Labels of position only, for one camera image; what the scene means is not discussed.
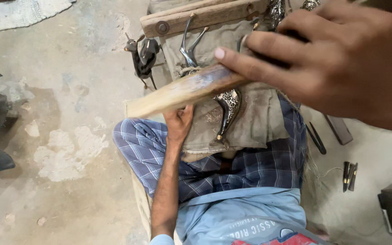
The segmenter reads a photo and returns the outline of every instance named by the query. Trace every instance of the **black deer figurine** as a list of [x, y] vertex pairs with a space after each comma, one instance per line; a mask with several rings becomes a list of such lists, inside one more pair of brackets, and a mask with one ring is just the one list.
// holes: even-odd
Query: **black deer figurine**
[[151, 78], [152, 84], [156, 90], [157, 87], [155, 86], [154, 79], [152, 78], [152, 67], [155, 64], [155, 60], [157, 59], [157, 53], [160, 51], [160, 45], [158, 45], [155, 39], [145, 39], [142, 42], [142, 49], [139, 54], [137, 44], [145, 38], [145, 35], [142, 34], [135, 40], [129, 38], [127, 33], [125, 33], [125, 35], [128, 38], [128, 42], [126, 42], [124, 50], [129, 51], [132, 54], [135, 75], [145, 84], [145, 89], [147, 89], [148, 86], [146, 85], [144, 79]]

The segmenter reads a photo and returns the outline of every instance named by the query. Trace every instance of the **person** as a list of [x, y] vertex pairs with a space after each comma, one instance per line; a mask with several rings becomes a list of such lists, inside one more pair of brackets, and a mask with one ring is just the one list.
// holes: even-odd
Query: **person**
[[[286, 30], [309, 42], [283, 35]], [[246, 43], [291, 67], [223, 47], [215, 58], [292, 101], [392, 130], [392, 14], [336, 0], [313, 12], [295, 11], [276, 33], [254, 31]], [[217, 155], [180, 161], [192, 105], [165, 113], [166, 125], [126, 119], [116, 126], [116, 145], [153, 197], [152, 245], [173, 244], [174, 230], [183, 244], [327, 244], [305, 230], [299, 188], [306, 131], [300, 113], [280, 101], [290, 137], [239, 151], [226, 173], [219, 172]]]

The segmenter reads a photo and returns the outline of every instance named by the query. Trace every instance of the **wooden stick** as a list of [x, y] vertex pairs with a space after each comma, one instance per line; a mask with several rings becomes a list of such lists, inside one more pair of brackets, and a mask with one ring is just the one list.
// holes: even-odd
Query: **wooden stick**
[[128, 102], [127, 116], [142, 118], [155, 113], [179, 109], [249, 82], [222, 64], [213, 64], [193, 75], [185, 76], [161, 89]]
[[245, 18], [249, 15], [247, 8], [251, 4], [253, 6], [253, 11], [264, 13], [267, 9], [267, 0], [236, 0], [187, 12], [143, 20], [141, 21], [141, 24], [146, 37], [158, 37], [163, 36], [156, 30], [159, 21], [165, 21], [167, 23], [169, 30], [165, 35], [169, 35], [184, 31], [191, 13], [195, 13], [196, 16], [192, 20], [189, 30], [229, 20]]
[[213, 6], [213, 5], [217, 5], [217, 4], [229, 3], [229, 2], [233, 2], [233, 1], [236, 1], [236, 0], [203, 0], [203, 1], [200, 1], [200, 2], [190, 3], [190, 4], [187, 4], [187, 5], [184, 5], [184, 6], [180, 6], [180, 7], [172, 8], [172, 9], [169, 9], [169, 10], [161, 11], [161, 12], [158, 12], [158, 13], [154, 13], [154, 14], [143, 16], [143, 17], [140, 18], [140, 22], [143, 22], [145, 20], [158, 18], [158, 17], [171, 15], [171, 14], [192, 11], [192, 10], [195, 10], [195, 9], [200, 9], [200, 8], [203, 8], [203, 7]]

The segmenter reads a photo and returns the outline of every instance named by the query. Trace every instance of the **concrete floor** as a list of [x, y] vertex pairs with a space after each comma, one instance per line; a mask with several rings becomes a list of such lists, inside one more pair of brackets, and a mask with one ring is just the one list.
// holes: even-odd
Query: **concrete floor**
[[[0, 91], [21, 115], [0, 136], [17, 165], [0, 172], [0, 245], [148, 244], [130, 168], [112, 141], [122, 102], [152, 89], [123, 51], [124, 32], [138, 36], [146, 8], [146, 0], [79, 1], [31, 27], [0, 31]], [[166, 84], [166, 66], [154, 78]], [[319, 112], [303, 114], [328, 150], [311, 145], [320, 173], [359, 162], [355, 192], [342, 193], [339, 170], [321, 179], [309, 219], [339, 244], [392, 244], [376, 197], [392, 183], [392, 132], [346, 120], [355, 139], [342, 147]]]

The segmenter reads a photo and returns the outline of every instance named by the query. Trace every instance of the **plaid lungi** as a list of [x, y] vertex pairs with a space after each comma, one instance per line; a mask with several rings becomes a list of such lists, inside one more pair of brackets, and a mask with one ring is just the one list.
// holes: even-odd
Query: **plaid lungi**
[[[193, 163], [179, 163], [179, 202], [212, 192], [248, 187], [300, 188], [307, 150], [302, 115], [278, 96], [287, 139], [267, 148], [244, 148], [233, 159], [229, 174], [217, 173], [219, 153]], [[166, 152], [167, 125], [144, 119], [125, 119], [114, 129], [116, 146], [128, 161], [147, 194], [153, 197]]]

